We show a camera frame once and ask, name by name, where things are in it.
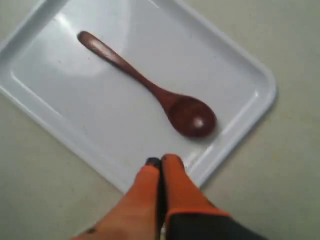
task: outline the plastic tray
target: plastic tray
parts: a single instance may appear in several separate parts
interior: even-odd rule
[[[216,135],[179,135],[143,86],[78,42],[82,30],[159,86],[207,103]],[[272,105],[276,84],[180,0],[48,0],[2,43],[0,91],[125,192],[147,157],[165,153],[201,185]]]

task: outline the table surface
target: table surface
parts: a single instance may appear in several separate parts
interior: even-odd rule
[[[0,0],[0,41],[37,1]],[[273,109],[203,192],[270,239],[318,238],[320,1],[186,2],[268,66],[279,88]],[[121,198],[1,94],[0,133],[0,239],[68,239]]]

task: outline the tray rim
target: tray rim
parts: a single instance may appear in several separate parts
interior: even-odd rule
[[[206,19],[202,14],[197,12],[194,8],[192,8],[189,4],[184,2],[183,0],[171,0],[176,3],[179,7],[181,7],[186,14],[191,15],[196,21],[200,22],[211,32],[214,32],[222,41],[224,41],[230,48],[234,49],[238,54],[240,54],[243,58],[245,58],[251,65],[253,65],[256,69],[258,69],[261,74],[267,80],[268,92],[266,97],[264,98],[263,104],[260,109],[257,111],[257,114],[251,118],[251,121],[245,125],[238,132],[238,134],[233,138],[233,141],[223,148],[223,151],[215,158],[216,161],[212,161],[212,164],[209,166],[202,166],[201,173],[195,173],[194,169],[198,165],[197,163],[191,168],[188,174],[191,176],[194,183],[198,186],[203,185],[208,178],[215,173],[218,166],[233,152],[233,150],[240,144],[242,139],[244,139],[250,131],[260,122],[263,116],[269,112],[273,104],[276,102],[278,97],[278,86],[276,83],[276,79],[273,73],[258,59],[250,55],[243,47],[238,45],[235,41],[233,41],[226,33],[218,29],[213,22]],[[18,33],[29,23],[32,17],[39,11],[43,5],[45,5],[47,0],[40,0],[36,3],[29,13],[26,15],[24,20],[22,20],[17,27],[9,33],[9,35],[0,42],[0,54],[3,50],[10,44],[12,40],[16,38]],[[128,188],[126,183],[123,182],[122,178],[119,176],[114,176],[112,171],[104,169],[99,166],[99,164],[94,164],[92,161],[90,164],[88,163],[87,154],[83,152],[79,147],[76,147],[73,143],[71,143],[67,137],[61,135],[57,132],[54,127],[51,127],[46,122],[42,121],[35,113],[30,111],[27,106],[23,103],[19,102],[13,95],[10,94],[5,88],[0,84],[0,93],[6,96],[15,106],[17,106],[20,110],[22,110],[25,114],[27,114],[33,121],[39,124],[45,131],[49,132],[52,136],[54,136],[57,140],[59,140],[62,144],[64,144],[67,148],[69,148],[72,152],[74,152],[77,156],[79,156],[86,164],[88,164],[91,168],[93,168],[98,174],[103,176],[108,182],[117,187],[121,192],[125,192]]]

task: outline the brown spoon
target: brown spoon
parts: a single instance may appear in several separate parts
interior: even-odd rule
[[[158,99],[172,126],[180,134],[190,138],[203,138],[214,131],[217,118],[204,102],[158,87],[91,33],[82,31],[77,37],[91,52],[143,84]]]

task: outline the spoon handle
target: spoon handle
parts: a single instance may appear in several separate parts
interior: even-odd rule
[[[146,79],[140,72],[138,72],[133,66],[131,66],[126,60],[119,56],[110,47],[104,44],[101,40],[87,31],[82,31],[78,34],[78,40],[87,49],[100,58],[114,65],[116,68],[127,73],[141,84],[143,84],[156,98],[166,92],[164,89],[158,87],[148,79]]]

